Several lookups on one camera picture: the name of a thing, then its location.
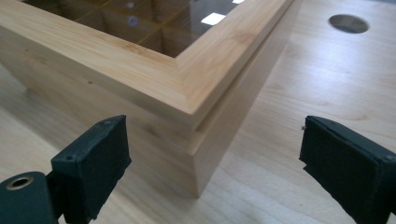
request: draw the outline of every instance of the round hole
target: round hole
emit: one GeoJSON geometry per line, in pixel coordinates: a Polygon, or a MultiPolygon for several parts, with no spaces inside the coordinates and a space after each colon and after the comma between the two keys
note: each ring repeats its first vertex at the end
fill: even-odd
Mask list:
{"type": "Polygon", "coordinates": [[[66,156],[67,161],[72,161],[75,158],[75,156],[66,156]]]}
{"type": "Polygon", "coordinates": [[[351,15],[335,15],[329,18],[329,23],[337,30],[361,34],[369,30],[369,24],[361,18],[351,15]]]}
{"type": "Polygon", "coordinates": [[[16,190],[16,189],[23,189],[24,187],[30,185],[33,182],[33,178],[31,176],[24,176],[18,179],[11,181],[7,185],[8,190],[16,190]]]}

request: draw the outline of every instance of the glass top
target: glass top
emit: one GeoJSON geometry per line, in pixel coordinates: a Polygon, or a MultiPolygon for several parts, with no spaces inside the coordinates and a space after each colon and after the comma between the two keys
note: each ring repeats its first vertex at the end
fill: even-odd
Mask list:
{"type": "Polygon", "coordinates": [[[25,0],[26,4],[176,57],[244,0],[25,0]]]}

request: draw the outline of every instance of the clamp jaw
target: clamp jaw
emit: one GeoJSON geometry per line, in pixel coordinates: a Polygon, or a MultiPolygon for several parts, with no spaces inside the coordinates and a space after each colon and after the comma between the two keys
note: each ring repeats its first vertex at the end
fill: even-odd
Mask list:
{"type": "Polygon", "coordinates": [[[357,223],[396,212],[396,154],[332,120],[308,116],[300,160],[357,223]]]}
{"type": "Polygon", "coordinates": [[[125,116],[102,120],[51,160],[48,175],[29,172],[0,184],[2,224],[96,219],[131,163],[125,116]]]}

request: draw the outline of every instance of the maple workbench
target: maple workbench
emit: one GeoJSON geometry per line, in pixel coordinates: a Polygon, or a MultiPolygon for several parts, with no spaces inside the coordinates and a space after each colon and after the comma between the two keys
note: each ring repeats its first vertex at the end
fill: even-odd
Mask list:
{"type": "MultiPolygon", "coordinates": [[[[307,115],[333,119],[396,151],[395,20],[390,3],[304,0],[288,45],[201,197],[186,197],[134,160],[93,223],[354,223],[303,170],[301,127],[307,115]],[[336,30],[328,22],[336,14],[358,16],[369,30],[336,30]]],[[[48,173],[50,159],[87,128],[1,67],[0,179],[48,173]]]]}

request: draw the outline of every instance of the wooden box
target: wooden box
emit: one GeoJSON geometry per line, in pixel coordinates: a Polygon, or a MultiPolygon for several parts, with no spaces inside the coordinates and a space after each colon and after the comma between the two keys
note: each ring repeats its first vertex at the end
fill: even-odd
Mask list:
{"type": "Polygon", "coordinates": [[[87,125],[127,115],[133,159],[195,195],[276,63],[301,4],[246,0],[208,29],[199,23],[205,0],[133,1],[128,7],[145,8],[135,12],[121,0],[37,2],[0,0],[0,62],[87,125]]]}

